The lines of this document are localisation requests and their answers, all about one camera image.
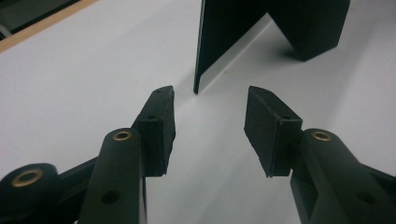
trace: black object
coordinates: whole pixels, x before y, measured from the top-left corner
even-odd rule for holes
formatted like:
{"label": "black object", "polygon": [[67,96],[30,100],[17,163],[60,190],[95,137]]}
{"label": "black object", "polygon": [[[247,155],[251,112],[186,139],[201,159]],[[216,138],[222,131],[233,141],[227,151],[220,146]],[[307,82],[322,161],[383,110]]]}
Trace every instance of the black object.
{"label": "black object", "polygon": [[266,12],[302,61],[338,45],[349,0],[203,0],[194,92],[204,72]]}
{"label": "black object", "polygon": [[97,158],[57,175],[24,166],[0,182],[0,223],[147,223],[146,176],[166,173],[176,136],[173,87],[154,91],[132,128],[109,133]]}
{"label": "black object", "polygon": [[12,34],[16,34],[17,32],[72,6],[78,1],[80,0],[35,0],[34,2],[1,0],[0,23],[7,27]]}
{"label": "black object", "polygon": [[250,87],[245,132],[267,176],[288,175],[302,223],[395,223],[396,178],[358,162],[333,133]]}

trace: black metal plate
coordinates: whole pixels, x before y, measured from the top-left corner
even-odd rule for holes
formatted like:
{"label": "black metal plate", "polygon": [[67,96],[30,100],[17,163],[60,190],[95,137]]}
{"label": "black metal plate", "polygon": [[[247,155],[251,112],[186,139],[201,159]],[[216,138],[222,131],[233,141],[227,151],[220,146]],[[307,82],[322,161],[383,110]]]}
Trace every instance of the black metal plate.
{"label": "black metal plate", "polygon": [[335,48],[343,30],[349,0],[276,0],[268,13],[303,61]]}
{"label": "black metal plate", "polygon": [[201,75],[267,12],[262,0],[203,0],[194,92]]}

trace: black linkage arm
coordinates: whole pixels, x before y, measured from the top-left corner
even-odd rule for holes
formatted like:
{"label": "black linkage arm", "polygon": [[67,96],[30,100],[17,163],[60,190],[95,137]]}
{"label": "black linkage arm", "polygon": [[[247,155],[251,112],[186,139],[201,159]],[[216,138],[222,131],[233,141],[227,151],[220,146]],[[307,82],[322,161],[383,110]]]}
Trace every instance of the black linkage arm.
{"label": "black linkage arm", "polygon": [[146,176],[166,174],[176,136],[173,87],[154,91],[132,128],[109,133],[97,158],[58,175],[31,164],[0,182],[0,223],[147,223]]}
{"label": "black linkage arm", "polygon": [[267,176],[291,176],[302,223],[396,223],[396,178],[367,167],[333,133],[302,120],[270,91],[250,87],[245,132]]}

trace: mounting hole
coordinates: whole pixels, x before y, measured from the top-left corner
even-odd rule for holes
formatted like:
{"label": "mounting hole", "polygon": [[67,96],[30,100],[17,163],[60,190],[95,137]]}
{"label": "mounting hole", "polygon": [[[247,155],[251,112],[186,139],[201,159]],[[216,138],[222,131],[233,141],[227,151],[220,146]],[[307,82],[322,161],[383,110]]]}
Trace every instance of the mounting hole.
{"label": "mounting hole", "polygon": [[356,193],[356,197],[364,203],[375,204],[375,198],[369,193],[359,191]]}
{"label": "mounting hole", "polygon": [[114,203],[119,200],[121,194],[118,190],[109,190],[102,196],[103,203]]}
{"label": "mounting hole", "polygon": [[314,138],[316,138],[316,139],[318,139],[320,141],[324,141],[324,142],[332,141],[332,136],[329,135],[328,133],[313,132],[312,136],[314,136]]}
{"label": "mounting hole", "polygon": [[121,131],[116,134],[114,134],[113,139],[116,141],[124,141],[132,137],[132,134],[130,132],[125,132]]}
{"label": "mounting hole", "polygon": [[43,176],[43,171],[40,168],[34,168],[31,170],[26,170],[17,175],[13,180],[11,185],[14,188],[26,187],[34,184]]}

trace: black plastic part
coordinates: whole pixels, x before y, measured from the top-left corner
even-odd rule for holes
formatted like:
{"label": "black plastic part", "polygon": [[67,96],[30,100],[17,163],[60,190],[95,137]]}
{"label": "black plastic part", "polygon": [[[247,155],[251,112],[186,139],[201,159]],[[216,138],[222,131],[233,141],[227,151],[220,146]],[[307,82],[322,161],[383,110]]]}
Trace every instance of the black plastic part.
{"label": "black plastic part", "polygon": [[379,186],[392,197],[393,203],[396,206],[396,177],[385,174],[370,166],[364,165],[364,168],[376,180]]}
{"label": "black plastic part", "polygon": [[335,48],[349,0],[275,0],[268,12],[303,61]]}
{"label": "black plastic part", "polygon": [[58,187],[56,168],[50,164],[30,164],[11,172],[0,182],[0,223],[45,223],[47,218],[37,211],[56,203]]}
{"label": "black plastic part", "polygon": [[78,223],[147,223],[140,143],[135,129],[118,129],[106,136]]}
{"label": "black plastic part", "polygon": [[[395,223],[393,198],[335,134],[306,130],[299,150],[318,191],[311,215],[302,218],[303,223]],[[298,207],[309,204],[299,198],[295,195]],[[300,217],[307,214],[300,212]]]}
{"label": "black plastic part", "polygon": [[312,179],[301,179],[295,170],[291,175],[290,185],[301,223],[308,224],[318,200],[318,190]]}
{"label": "black plastic part", "polygon": [[166,174],[176,136],[175,93],[172,86],[154,91],[134,121],[142,135],[145,176]]}
{"label": "black plastic part", "polygon": [[78,220],[96,158],[59,175],[60,200],[48,210],[49,223],[70,224]]}
{"label": "black plastic part", "polygon": [[262,0],[202,0],[194,92],[201,75],[267,12]]}
{"label": "black plastic part", "polygon": [[267,176],[290,173],[291,145],[301,135],[303,121],[276,95],[265,89],[248,89],[245,133]]}

